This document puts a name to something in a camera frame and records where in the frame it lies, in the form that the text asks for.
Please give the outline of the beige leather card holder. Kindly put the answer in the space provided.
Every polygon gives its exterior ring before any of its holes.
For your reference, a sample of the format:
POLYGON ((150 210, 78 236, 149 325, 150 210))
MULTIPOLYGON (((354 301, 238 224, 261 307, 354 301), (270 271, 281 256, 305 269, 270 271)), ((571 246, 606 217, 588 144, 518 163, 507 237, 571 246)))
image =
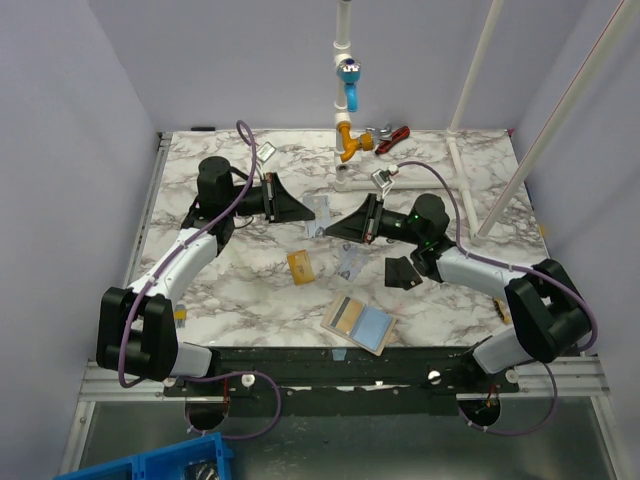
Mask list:
POLYGON ((366 350, 376 357, 380 357, 387 344, 390 342, 390 338, 392 337, 396 325, 396 318, 385 311, 379 310, 361 301, 365 305, 365 308, 351 333, 348 335, 341 334, 340 332, 327 327, 325 321, 332 303, 342 295, 348 296, 344 293, 339 293, 334 298, 321 320, 321 327, 351 344, 366 350))

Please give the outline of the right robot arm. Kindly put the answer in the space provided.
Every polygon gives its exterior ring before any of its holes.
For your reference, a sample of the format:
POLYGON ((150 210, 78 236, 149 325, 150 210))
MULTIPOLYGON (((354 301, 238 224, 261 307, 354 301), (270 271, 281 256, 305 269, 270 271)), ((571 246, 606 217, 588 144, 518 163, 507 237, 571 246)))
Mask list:
POLYGON ((508 265, 468 251, 449 238, 450 218, 442 199, 422 194, 407 214, 385 208, 375 195, 326 228, 327 235, 369 244, 383 237, 413 246, 407 257, 385 262, 385 284, 410 290, 428 278, 461 285, 507 304, 511 326, 477 344, 460 379, 480 392, 498 372, 521 363, 550 363, 595 327, 587 306, 564 268, 546 259, 531 267, 508 265))

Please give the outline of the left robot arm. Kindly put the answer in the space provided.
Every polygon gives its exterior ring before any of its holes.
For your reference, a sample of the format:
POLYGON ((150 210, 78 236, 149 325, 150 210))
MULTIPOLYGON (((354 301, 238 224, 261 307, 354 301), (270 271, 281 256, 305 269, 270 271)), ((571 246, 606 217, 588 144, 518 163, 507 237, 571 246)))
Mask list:
POLYGON ((236 185, 233 168, 220 156, 198 166, 197 195, 171 249, 126 288, 109 288, 100 305, 96 361, 102 368, 142 379, 187 377, 201 395, 222 380, 210 348, 177 338, 178 301, 195 277, 228 244, 236 216, 262 215, 270 223, 311 221, 312 210, 296 200, 275 173, 258 185, 236 185))

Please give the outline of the gold card with magnetic stripe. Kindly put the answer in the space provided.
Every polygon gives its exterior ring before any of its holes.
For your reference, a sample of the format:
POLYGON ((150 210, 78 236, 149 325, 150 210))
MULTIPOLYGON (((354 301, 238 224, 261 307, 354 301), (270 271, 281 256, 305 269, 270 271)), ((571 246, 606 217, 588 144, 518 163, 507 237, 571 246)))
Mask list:
POLYGON ((348 335, 364 308, 365 305, 361 301, 342 295, 332 303, 325 324, 341 334, 348 335))

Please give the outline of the silver VIP card top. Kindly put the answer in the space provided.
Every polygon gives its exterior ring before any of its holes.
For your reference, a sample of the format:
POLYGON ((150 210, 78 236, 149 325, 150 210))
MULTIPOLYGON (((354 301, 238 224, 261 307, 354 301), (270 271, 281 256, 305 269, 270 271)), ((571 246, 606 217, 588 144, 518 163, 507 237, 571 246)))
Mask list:
POLYGON ((305 207, 314 213, 315 218, 305 222, 308 238, 319 238, 325 235, 325 230, 331 225, 329 199, 327 195, 305 196, 302 200, 305 207))

